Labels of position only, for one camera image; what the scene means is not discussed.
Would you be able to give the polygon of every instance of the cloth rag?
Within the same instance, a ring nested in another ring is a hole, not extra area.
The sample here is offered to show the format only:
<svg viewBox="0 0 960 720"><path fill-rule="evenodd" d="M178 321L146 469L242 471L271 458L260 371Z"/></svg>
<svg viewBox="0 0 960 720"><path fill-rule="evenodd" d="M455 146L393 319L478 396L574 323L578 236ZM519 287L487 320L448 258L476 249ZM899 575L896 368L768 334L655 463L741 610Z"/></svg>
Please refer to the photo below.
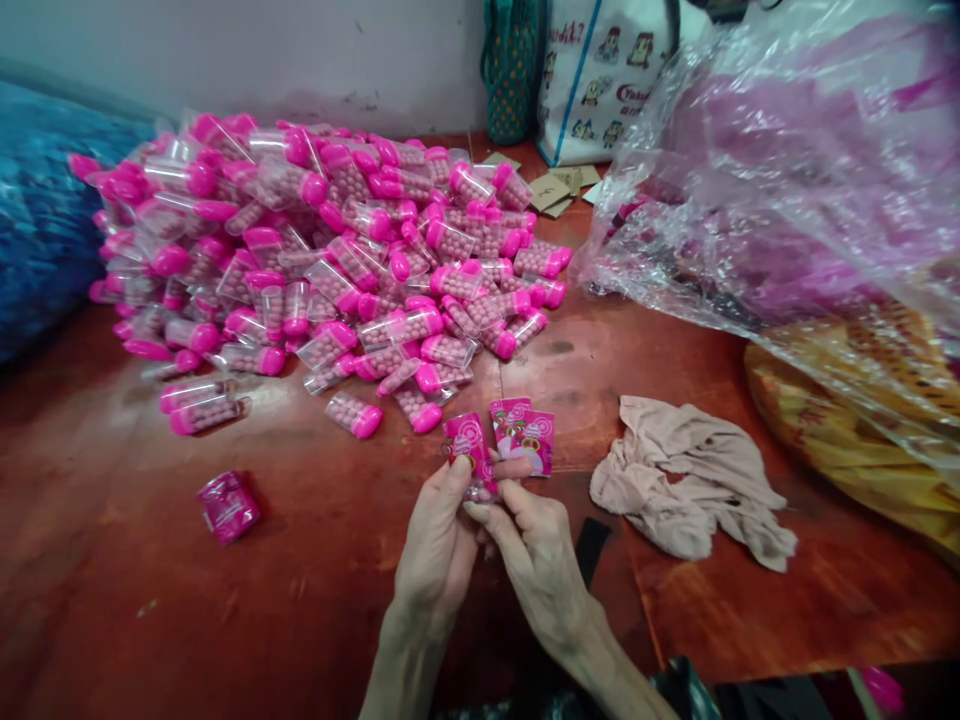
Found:
<svg viewBox="0 0 960 720"><path fill-rule="evenodd" d="M786 572L797 536L773 510L787 501L770 489L763 458L742 429L693 405L620 398L627 426L593 471L590 498L624 515L663 551L685 560L709 557L717 523L764 567ZM666 473L684 475L671 483Z"/></svg>

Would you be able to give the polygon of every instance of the hand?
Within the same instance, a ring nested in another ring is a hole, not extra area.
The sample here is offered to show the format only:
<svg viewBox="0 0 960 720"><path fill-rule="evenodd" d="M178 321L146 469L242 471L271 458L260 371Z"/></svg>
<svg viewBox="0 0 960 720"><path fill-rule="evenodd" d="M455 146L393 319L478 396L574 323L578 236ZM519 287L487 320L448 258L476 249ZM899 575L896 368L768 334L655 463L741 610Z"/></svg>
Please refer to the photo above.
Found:
<svg viewBox="0 0 960 720"><path fill-rule="evenodd" d="M603 608L587 592L577 567L567 510L512 480L500 483L500 494L513 518L497 505L466 503L464 509L499 546L534 635L566 666L587 638L606 626Z"/></svg>

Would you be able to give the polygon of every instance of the red wooden tabletop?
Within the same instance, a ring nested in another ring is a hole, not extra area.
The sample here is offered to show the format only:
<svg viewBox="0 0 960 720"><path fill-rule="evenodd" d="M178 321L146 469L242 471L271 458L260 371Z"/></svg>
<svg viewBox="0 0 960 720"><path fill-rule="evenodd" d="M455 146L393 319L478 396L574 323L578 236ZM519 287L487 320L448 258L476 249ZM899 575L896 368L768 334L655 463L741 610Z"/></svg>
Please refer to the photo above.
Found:
<svg viewBox="0 0 960 720"><path fill-rule="evenodd" d="M434 140L477 160L496 149L479 134ZM503 152L528 180L544 171L530 145ZM537 234L577 247L590 214L577 201ZM248 417L176 437L115 319L84 308L0 385L0 717L355 714L410 510L442 462L439 431L414 436L386 401L361 443L324 417L332 391L307 395L291 360L281 379L243 381ZM556 413L553 477L529 486L562 500L575 531L587 516L612 526L593 592L644 672L680 654L711 683L956 657L960 578L775 442L743 349L571 291L511 363L477 359L445 415L519 395ZM343 387L376 402L371 384ZM623 431L621 394L692 403L751 434L799 537L787 574L722 533L711 558L681 562L592 505L591 471ZM264 518L224 549L196 492L232 469L252 474ZM438 706L502 698L533 642L502 566L479 563Z"/></svg>

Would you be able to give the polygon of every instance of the cartoon print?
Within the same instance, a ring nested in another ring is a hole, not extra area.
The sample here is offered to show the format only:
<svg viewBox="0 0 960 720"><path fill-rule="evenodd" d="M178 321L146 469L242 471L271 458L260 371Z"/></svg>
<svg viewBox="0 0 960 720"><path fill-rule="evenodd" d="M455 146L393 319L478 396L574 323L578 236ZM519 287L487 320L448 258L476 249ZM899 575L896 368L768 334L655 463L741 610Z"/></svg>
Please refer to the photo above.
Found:
<svg viewBox="0 0 960 720"><path fill-rule="evenodd" d="M557 64L557 53L547 53L547 59L543 63L543 86L549 90L550 81L553 80L553 67Z"/></svg>
<svg viewBox="0 0 960 720"><path fill-rule="evenodd" d="M623 123L619 120L614 120L612 123L610 123L610 127L608 127L607 131L603 134L604 149L609 150L616 145L621 135L623 135Z"/></svg>
<svg viewBox="0 0 960 720"><path fill-rule="evenodd" d="M596 80L591 80L583 93L583 100L580 101L580 104L596 107L600 96L609 90L612 85L613 78L609 75L601 75Z"/></svg>
<svg viewBox="0 0 960 720"><path fill-rule="evenodd" d="M583 122L582 120L577 120L573 124L573 130L570 131L570 134L573 137L578 137L581 140L593 140L597 134L593 131L593 121L587 120Z"/></svg>
<svg viewBox="0 0 960 720"><path fill-rule="evenodd" d="M627 65L642 67L646 70L650 67L650 55L653 53L653 33L640 33L637 35L637 42L633 44L633 51L627 58Z"/></svg>
<svg viewBox="0 0 960 720"><path fill-rule="evenodd" d="M594 60L607 65L616 65L618 57L620 57L620 28L614 25L607 33L606 39L597 48Z"/></svg>

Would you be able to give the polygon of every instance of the plastic bag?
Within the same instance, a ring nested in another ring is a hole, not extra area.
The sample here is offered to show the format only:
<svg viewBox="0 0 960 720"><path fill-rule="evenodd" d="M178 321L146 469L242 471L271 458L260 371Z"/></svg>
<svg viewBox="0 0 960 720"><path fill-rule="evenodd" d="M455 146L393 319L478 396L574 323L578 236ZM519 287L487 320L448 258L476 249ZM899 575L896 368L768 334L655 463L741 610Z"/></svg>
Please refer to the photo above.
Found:
<svg viewBox="0 0 960 720"><path fill-rule="evenodd" d="M103 274L97 191L64 158L111 165L152 128L0 83L0 363L86 299Z"/></svg>
<svg viewBox="0 0 960 720"><path fill-rule="evenodd" d="M960 488L956 26L822 5L681 48L571 269L754 340Z"/></svg>

